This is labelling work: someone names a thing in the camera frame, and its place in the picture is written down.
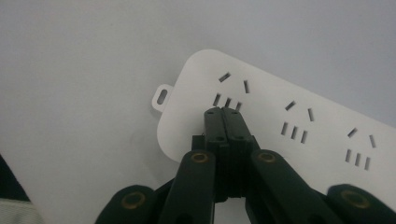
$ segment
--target socket slot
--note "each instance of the socket slot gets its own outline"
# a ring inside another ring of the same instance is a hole
[[[312,112],[312,108],[308,108],[308,116],[309,120],[314,121],[314,114]]]
[[[294,126],[293,132],[291,133],[291,139],[295,139],[296,138],[297,130],[298,130],[298,127]]]
[[[220,81],[220,82],[223,82],[223,81],[225,81],[225,79],[229,78],[230,76],[231,76],[230,73],[226,73],[224,76],[222,76],[222,77],[219,78],[219,81]]]
[[[288,105],[285,107],[285,109],[286,109],[287,111],[289,111],[294,105],[296,105],[296,103],[295,103],[294,101],[291,101],[291,103],[288,104]]]
[[[247,80],[244,81],[244,86],[245,86],[245,93],[250,93],[250,89],[248,87],[248,81]]]
[[[216,94],[216,98],[215,101],[213,102],[213,106],[218,106],[220,97],[221,97],[220,93]]]
[[[368,171],[370,168],[370,157],[366,158],[366,163],[364,164],[364,170]]]
[[[361,163],[361,154],[358,153],[358,154],[356,154],[355,165],[359,166],[360,163]]]
[[[375,148],[376,144],[375,144],[374,136],[372,134],[370,135],[370,142],[372,144],[372,148]]]
[[[351,152],[352,152],[352,150],[350,150],[350,149],[348,149],[348,150],[346,151],[346,162],[349,162],[349,161],[350,161],[350,154],[351,154]]]
[[[230,102],[231,102],[231,98],[227,97],[227,101],[225,102],[225,107],[229,107],[230,106]]]
[[[288,129],[288,123],[284,122],[282,127],[282,132],[280,134],[285,135],[287,129]]]
[[[349,134],[347,135],[349,138],[351,138],[356,132],[358,131],[357,128],[352,129],[352,131],[349,132]]]
[[[241,109],[242,103],[238,102],[238,104],[236,105],[236,111],[239,111]]]
[[[308,135],[308,132],[306,130],[304,130],[303,132],[303,137],[301,138],[301,143],[305,144],[306,141],[306,136]]]

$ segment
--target white power strip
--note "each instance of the white power strip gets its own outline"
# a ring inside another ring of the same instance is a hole
[[[352,184],[396,210],[396,130],[216,50],[186,62],[175,87],[161,85],[152,105],[163,112],[163,152],[181,161],[204,112],[241,112],[260,147],[282,155],[311,186]]]

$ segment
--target white surface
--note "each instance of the white surface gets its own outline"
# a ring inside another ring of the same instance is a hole
[[[3,0],[0,153],[47,223],[93,223],[117,190],[174,176],[150,100],[200,49],[396,127],[394,11],[369,0]],[[238,206],[227,211],[219,223],[244,223]]]
[[[396,130],[386,124],[212,49],[187,60],[166,103],[157,136],[172,160],[181,161],[191,136],[205,132],[203,112],[240,104],[261,148],[285,157],[311,188],[327,194],[351,184],[396,210]]]

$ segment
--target screw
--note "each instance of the screw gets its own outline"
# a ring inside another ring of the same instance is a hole
[[[192,154],[191,159],[197,163],[209,161],[209,158],[205,153],[194,153]]]
[[[125,209],[136,209],[146,201],[146,196],[140,192],[135,191],[125,195],[122,198],[121,205]]]
[[[266,162],[275,162],[276,160],[276,157],[268,152],[260,153],[258,158],[260,161],[266,161]]]
[[[351,205],[353,205],[355,207],[358,207],[358,208],[370,207],[370,202],[367,200],[367,198],[355,191],[352,191],[349,189],[344,189],[341,192],[341,197],[347,203],[350,203]]]

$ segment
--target electrical outlet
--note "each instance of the electrical outlet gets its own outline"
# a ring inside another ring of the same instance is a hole
[[[204,112],[239,110],[263,149],[282,155],[313,188],[352,184],[396,210],[396,130],[216,50],[186,62],[175,87],[161,85],[158,141],[180,161],[204,132]]]

